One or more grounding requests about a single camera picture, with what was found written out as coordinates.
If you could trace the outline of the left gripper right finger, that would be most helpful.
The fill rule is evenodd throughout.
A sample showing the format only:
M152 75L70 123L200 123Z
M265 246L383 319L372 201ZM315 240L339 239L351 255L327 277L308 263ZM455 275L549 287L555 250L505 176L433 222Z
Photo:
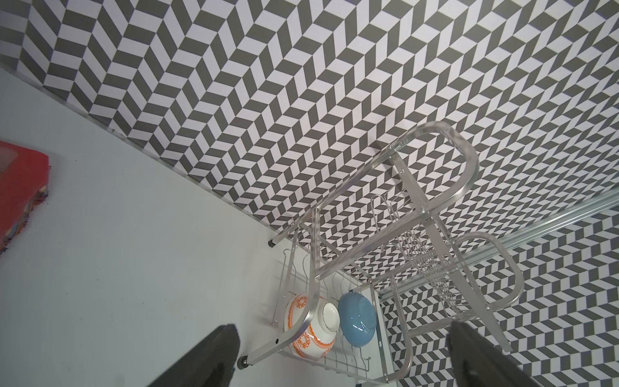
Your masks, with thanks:
M467 323L454 321L451 324L447 349L458 386L538 386Z

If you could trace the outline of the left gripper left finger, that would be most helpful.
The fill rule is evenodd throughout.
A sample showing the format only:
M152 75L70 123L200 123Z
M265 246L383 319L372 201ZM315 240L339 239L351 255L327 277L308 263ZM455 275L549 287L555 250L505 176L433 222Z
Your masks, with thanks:
M234 324L217 327L150 386L229 386L240 351Z

